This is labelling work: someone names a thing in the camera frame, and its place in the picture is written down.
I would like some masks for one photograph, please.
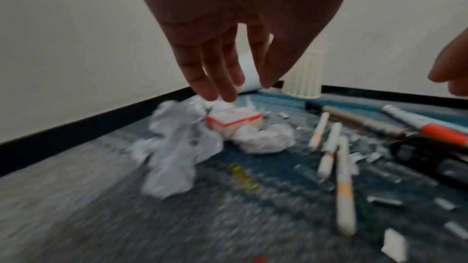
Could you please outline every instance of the yellow transparent capsule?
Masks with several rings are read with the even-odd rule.
[[[242,187],[247,191],[257,191],[258,183],[247,173],[239,164],[231,163],[229,165],[229,172],[233,175],[234,179],[238,181]]]

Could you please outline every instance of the white wall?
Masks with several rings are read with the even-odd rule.
[[[451,96],[427,80],[440,50],[468,27],[468,0],[345,0],[312,43],[324,84]]]
[[[0,9],[0,143],[187,86],[143,0]]]

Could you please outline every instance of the small box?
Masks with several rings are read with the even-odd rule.
[[[263,124],[263,114],[245,107],[226,109],[206,116],[206,123],[213,130],[222,133],[225,140],[245,125],[253,125],[260,129]]]

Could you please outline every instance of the black baseboard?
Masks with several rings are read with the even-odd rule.
[[[281,88],[282,85],[283,82],[280,81],[274,86]],[[468,101],[460,99],[336,86],[323,86],[322,92],[468,109]],[[0,177],[148,117],[159,103],[165,100],[182,101],[193,95],[195,93],[190,88],[185,88],[2,144],[0,145]]]
[[[2,144],[0,177],[148,117],[165,100],[193,95],[185,88]]]
[[[275,83],[274,87],[281,88],[283,82],[279,81]],[[322,86],[322,93],[324,94],[339,94],[345,96],[353,96],[359,98],[376,99],[384,101],[404,102],[404,103],[416,103],[431,106],[440,106],[447,108],[457,108],[468,110],[468,100],[454,99],[454,98],[443,98],[429,95],[419,94],[403,94],[394,92],[384,91],[373,91],[355,88],[345,88],[332,85]]]

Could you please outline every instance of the white basket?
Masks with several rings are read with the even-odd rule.
[[[302,98],[318,99],[322,93],[323,51],[307,51],[286,74],[282,93]]]

